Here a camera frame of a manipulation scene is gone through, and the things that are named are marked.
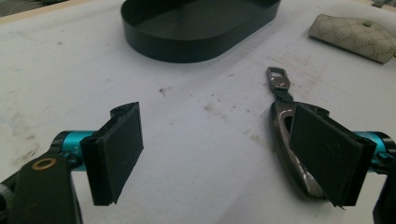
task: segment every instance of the brass ring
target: brass ring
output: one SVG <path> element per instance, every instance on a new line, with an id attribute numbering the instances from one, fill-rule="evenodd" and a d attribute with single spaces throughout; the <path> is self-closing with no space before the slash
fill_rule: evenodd
<path id="1" fill-rule="evenodd" d="M 46 169 L 50 168 L 51 166 L 53 166 L 55 163 L 56 163 L 55 158 L 45 158 L 45 159 L 42 159 L 42 160 L 39 160 L 39 161 L 33 163 L 32 169 L 34 169 L 36 171 L 46 170 Z"/>

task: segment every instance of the white table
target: white table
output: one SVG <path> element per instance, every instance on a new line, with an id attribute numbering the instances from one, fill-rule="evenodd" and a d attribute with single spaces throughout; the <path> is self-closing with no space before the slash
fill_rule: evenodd
<path id="1" fill-rule="evenodd" d="M 270 138 L 265 70 L 287 70 L 296 101 L 350 130 L 396 139 L 396 60 L 384 65 L 307 32 L 320 13 L 365 18 L 396 34 L 396 13 L 351 1 L 284 0 L 276 18 L 216 59 L 175 64 L 131 49 L 121 0 L 94 0 L 0 25 L 0 179 L 63 130 L 97 130 L 140 102 L 145 149 L 117 205 L 96 207 L 73 173 L 85 223 L 373 223 L 384 176 L 356 207 L 296 196 Z"/>

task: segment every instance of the patterned leather case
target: patterned leather case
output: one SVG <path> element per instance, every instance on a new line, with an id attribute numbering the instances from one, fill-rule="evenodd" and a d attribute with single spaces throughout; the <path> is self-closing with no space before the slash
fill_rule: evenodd
<path id="1" fill-rule="evenodd" d="M 320 14 L 309 35 L 379 63 L 396 57 L 396 38 L 373 21 Z"/>

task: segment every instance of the patterned pouch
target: patterned pouch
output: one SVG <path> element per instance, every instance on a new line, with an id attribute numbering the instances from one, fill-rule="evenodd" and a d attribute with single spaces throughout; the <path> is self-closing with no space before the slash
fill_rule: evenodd
<path id="1" fill-rule="evenodd" d="M 396 38 L 373 21 L 320 14 L 309 35 L 379 63 L 396 57 Z"/>

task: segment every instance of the table surface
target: table surface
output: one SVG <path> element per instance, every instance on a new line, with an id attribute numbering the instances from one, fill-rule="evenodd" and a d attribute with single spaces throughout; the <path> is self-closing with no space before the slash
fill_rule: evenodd
<path id="1" fill-rule="evenodd" d="M 119 202 L 92 205 L 73 173 L 85 223 L 373 223 L 385 177 L 368 174 L 345 210 L 298 197 L 278 162 L 268 66 L 287 70 L 296 101 L 350 130 L 396 139 L 396 60 L 375 63 L 308 38 L 320 13 L 376 21 L 396 14 L 346 0 L 284 0 L 276 18 L 218 58 L 163 63 L 131 49 L 121 0 L 95 0 L 0 29 L 0 179 L 44 153 L 63 130 L 97 130 L 140 102 L 145 149 Z"/>

